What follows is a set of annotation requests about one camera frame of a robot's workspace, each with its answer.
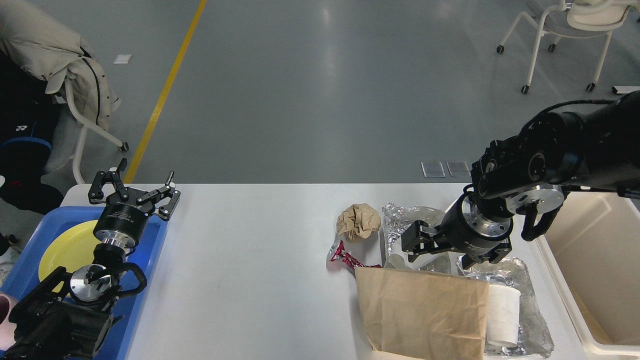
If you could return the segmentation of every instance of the white cloth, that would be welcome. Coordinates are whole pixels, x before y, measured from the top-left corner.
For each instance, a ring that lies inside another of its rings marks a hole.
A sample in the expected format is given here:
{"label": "white cloth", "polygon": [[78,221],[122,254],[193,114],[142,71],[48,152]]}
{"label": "white cloth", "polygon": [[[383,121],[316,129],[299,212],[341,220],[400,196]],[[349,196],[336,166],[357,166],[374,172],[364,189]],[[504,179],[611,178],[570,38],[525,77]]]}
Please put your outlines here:
{"label": "white cloth", "polygon": [[9,276],[19,256],[20,254],[12,248],[7,249],[7,251],[0,256],[0,285],[4,284],[6,277]]}
{"label": "white cloth", "polygon": [[[66,74],[72,80],[78,111],[101,128],[108,128],[111,112],[120,101],[80,34],[35,5],[0,0],[0,50],[34,78],[49,81],[57,74]],[[58,81],[53,91],[60,90],[61,85]]]}

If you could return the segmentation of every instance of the gray floor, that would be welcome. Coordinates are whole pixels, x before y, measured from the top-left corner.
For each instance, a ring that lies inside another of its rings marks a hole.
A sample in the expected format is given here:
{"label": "gray floor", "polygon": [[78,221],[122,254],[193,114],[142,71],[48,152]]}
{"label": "gray floor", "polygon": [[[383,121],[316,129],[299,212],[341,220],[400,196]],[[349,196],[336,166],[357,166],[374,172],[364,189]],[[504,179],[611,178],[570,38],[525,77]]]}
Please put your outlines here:
{"label": "gray floor", "polygon": [[[97,50],[122,98],[110,131],[131,158],[199,1],[34,2]],[[519,25],[503,55],[495,47],[524,9],[504,0],[209,0],[134,182],[162,182],[169,170],[178,183],[431,181],[423,160],[471,163],[547,106],[640,84],[633,13],[593,93],[584,88],[604,39],[565,39],[548,53],[547,36],[522,95],[533,29]],[[117,54],[132,62],[111,64]],[[92,137],[83,175],[121,155]],[[45,180],[64,191],[74,184],[70,167]]]}

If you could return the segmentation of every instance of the crumpled foil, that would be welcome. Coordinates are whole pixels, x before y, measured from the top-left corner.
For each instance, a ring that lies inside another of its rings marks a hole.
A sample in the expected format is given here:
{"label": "crumpled foil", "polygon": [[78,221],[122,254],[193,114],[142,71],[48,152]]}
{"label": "crumpled foil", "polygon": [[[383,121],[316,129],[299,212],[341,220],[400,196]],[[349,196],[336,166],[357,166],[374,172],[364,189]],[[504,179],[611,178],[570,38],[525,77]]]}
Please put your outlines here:
{"label": "crumpled foil", "polygon": [[529,271],[524,261],[518,258],[504,258],[500,263],[485,262],[475,264],[468,270],[462,269],[461,257],[456,265],[458,272],[466,277],[500,282],[520,290],[520,325],[518,327],[518,346],[513,348],[497,347],[486,344],[484,352],[490,355],[526,356],[538,354],[549,357],[554,350],[554,342],[547,322],[540,313],[536,294],[533,291]]}
{"label": "crumpled foil", "polygon": [[[391,256],[394,244],[414,221],[422,220],[433,227],[438,225],[444,217],[444,211],[440,209],[429,208],[427,206],[405,208],[391,202],[386,203],[382,207],[382,214],[384,217],[383,231],[385,233],[385,241],[387,242],[387,251],[385,253],[387,261],[385,266],[388,266],[389,256]],[[447,269],[450,269],[449,259],[439,257],[419,270],[445,272],[450,274],[451,270]]]}

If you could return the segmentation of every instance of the white bin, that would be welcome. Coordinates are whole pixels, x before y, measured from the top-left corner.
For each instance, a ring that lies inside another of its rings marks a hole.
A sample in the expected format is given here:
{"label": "white bin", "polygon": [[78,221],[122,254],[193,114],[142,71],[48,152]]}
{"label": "white bin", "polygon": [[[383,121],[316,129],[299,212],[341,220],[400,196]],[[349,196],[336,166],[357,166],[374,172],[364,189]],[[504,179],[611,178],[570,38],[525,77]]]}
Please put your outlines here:
{"label": "white bin", "polygon": [[[583,345],[640,356],[640,212],[631,200],[571,193],[545,237],[538,246]],[[614,345],[594,340],[567,284]]]}

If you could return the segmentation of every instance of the chair leg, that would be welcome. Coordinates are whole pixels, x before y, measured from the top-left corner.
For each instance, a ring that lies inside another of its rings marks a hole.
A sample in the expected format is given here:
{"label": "chair leg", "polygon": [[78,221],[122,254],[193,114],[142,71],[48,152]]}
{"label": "chair leg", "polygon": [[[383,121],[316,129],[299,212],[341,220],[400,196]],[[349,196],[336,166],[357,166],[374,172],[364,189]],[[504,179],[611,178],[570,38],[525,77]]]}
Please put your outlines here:
{"label": "chair leg", "polygon": [[86,132],[88,128],[83,126],[80,129],[80,135],[78,136],[78,143],[76,145],[76,151],[74,153],[74,160],[72,164],[72,168],[74,171],[74,178],[78,184],[84,184],[84,179],[82,178],[82,174],[80,173],[80,161],[82,161],[82,153],[84,151],[84,143],[86,141]]}
{"label": "chair leg", "polygon": [[558,35],[556,36],[556,38],[554,39],[554,41],[551,43],[551,45],[549,45],[549,52],[553,53],[554,50],[556,50],[556,46],[558,45],[558,43],[560,42],[560,39],[562,39],[562,36]]}
{"label": "chair leg", "polygon": [[598,83],[600,79],[600,72],[602,71],[602,65],[604,65],[604,58],[607,56],[607,50],[609,48],[609,42],[611,42],[611,35],[613,31],[607,33],[607,38],[604,40],[604,46],[602,47],[602,52],[600,53],[600,60],[598,60],[598,67],[596,68],[596,72],[593,75],[593,82],[587,86],[587,91],[592,91],[595,88],[595,85]]}
{"label": "chair leg", "polygon": [[67,94],[67,105],[69,106],[69,110],[71,111],[71,114],[74,116],[74,118],[78,122],[80,122],[82,125],[84,125],[88,129],[91,129],[96,134],[100,135],[101,137],[111,142],[113,145],[120,148],[120,150],[122,151],[129,150],[129,145],[126,142],[120,141],[117,137],[111,135],[105,129],[101,128],[100,126],[96,125],[96,123],[94,123],[93,121],[87,119],[86,117],[82,116],[82,114],[80,114],[74,102],[74,93],[73,93],[69,78],[65,79],[65,90]]}
{"label": "chair leg", "polygon": [[540,20],[540,25],[538,26],[538,32],[536,34],[536,43],[533,46],[533,55],[531,56],[531,65],[529,66],[529,75],[527,76],[527,83],[522,87],[521,92],[526,94],[529,91],[529,87],[531,86],[531,80],[533,79],[533,69],[536,67],[536,59],[538,58],[538,49],[540,48],[540,40],[543,36],[545,36],[544,32],[544,20]]}
{"label": "chair leg", "polygon": [[504,43],[507,42],[507,39],[509,38],[509,36],[511,36],[511,33],[516,28],[516,25],[518,25],[518,23],[520,22],[520,19],[522,19],[523,17],[529,17],[530,18],[529,14],[526,13],[526,12],[519,13],[518,16],[516,16],[516,18],[511,23],[511,27],[509,28],[509,31],[507,31],[507,35],[504,35],[504,38],[500,42],[500,45],[504,46]]}

